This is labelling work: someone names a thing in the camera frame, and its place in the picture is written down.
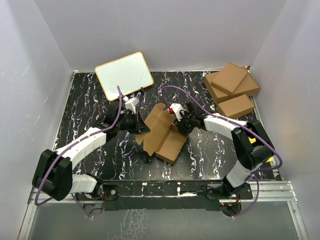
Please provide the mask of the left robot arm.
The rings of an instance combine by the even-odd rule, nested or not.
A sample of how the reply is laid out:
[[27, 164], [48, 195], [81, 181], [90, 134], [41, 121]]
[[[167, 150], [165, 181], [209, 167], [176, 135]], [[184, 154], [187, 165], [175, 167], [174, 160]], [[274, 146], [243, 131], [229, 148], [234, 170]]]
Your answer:
[[81, 193], [92, 200], [101, 199], [102, 180], [89, 173], [74, 174], [73, 170], [90, 153], [116, 137], [119, 131], [135, 135], [150, 132], [136, 110], [138, 102], [136, 97], [112, 101], [107, 112], [80, 137], [64, 147], [43, 151], [32, 186], [56, 201], [69, 194]]

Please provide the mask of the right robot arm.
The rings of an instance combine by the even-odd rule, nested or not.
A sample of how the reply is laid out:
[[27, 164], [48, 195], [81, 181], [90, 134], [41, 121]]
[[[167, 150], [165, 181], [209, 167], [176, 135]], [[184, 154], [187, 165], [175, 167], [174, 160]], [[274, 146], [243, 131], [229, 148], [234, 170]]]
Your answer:
[[184, 109], [173, 103], [169, 113], [175, 115], [174, 124], [179, 132], [189, 135], [194, 128], [216, 132], [232, 140], [237, 161], [230, 172], [223, 178], [222, 184], [213, 189], [215, 194], [233, 199], [240, 194], [249, 176], [274, 154], [266, 146], [272, 145], [262, 124], [225, 118], [218, 113], [210, 115], [201, 108], [194, 108], [191, 102]]

